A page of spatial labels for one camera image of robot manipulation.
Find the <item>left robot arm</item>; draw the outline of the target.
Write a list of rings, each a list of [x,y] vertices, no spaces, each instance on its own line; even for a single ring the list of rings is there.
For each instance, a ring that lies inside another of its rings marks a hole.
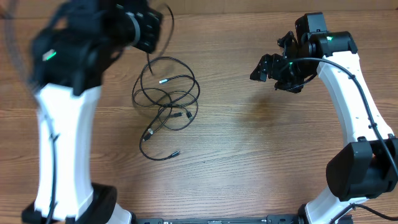
[[[135,223],[117,190],[90,178],[104,72],[126,47],[152,53],[163,16],[146,1],[67,1],[32,41],[39,187],[24,223]]]

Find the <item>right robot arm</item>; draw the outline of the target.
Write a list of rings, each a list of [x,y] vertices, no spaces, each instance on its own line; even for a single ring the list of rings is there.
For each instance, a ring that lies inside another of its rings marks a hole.
[[[334,104],[343,149],[327,164],[327,185],[295,215],[268,215],[267,223],[352,223],[350,211],[397,185],[397,137],[377,109],[364,80],[358,48],[347,32],[330,32],[320,12],[304,14],[278,40],[281,54],[263,55],[250,78],[275,80],[275,89],[299,93],[315,77]]]

